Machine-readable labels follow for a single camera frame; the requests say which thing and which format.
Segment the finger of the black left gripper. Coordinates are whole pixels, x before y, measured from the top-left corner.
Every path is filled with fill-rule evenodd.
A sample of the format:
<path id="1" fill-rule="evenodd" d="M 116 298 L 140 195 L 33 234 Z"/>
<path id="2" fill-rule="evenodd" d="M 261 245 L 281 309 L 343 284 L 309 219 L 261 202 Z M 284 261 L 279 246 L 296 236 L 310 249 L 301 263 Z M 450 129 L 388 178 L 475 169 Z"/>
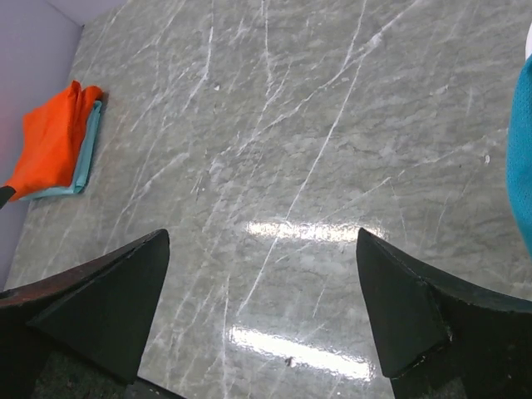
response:
<path id="1" fill-rule="evenodd" d="M 3 186 L 0 188 L 0 209 L 16 194 L 16 190 L 11 186 Z"/>

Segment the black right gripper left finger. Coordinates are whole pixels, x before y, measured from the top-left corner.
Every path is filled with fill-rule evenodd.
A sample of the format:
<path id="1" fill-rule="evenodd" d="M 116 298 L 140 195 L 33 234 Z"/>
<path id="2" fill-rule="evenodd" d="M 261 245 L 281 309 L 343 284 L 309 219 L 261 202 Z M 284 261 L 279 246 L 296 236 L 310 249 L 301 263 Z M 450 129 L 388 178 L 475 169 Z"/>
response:
<path id="1" fill-rule="evenodd" d="M 170 261 L 157 229 L 1 293 L 3 398 L 125 398 L 138 379 Z"/>

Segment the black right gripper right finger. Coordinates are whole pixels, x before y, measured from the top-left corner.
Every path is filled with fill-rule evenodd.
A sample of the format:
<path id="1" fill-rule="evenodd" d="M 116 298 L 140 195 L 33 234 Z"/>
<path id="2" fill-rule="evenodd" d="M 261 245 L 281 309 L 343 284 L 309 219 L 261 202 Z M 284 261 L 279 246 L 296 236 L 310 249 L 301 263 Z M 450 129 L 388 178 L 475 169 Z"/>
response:
<path id="1" fill-rule="evenodd" d="M 360 229 L 357 269 L 396 398 L 529 398 L 531 303 L 482 288 Z"/>

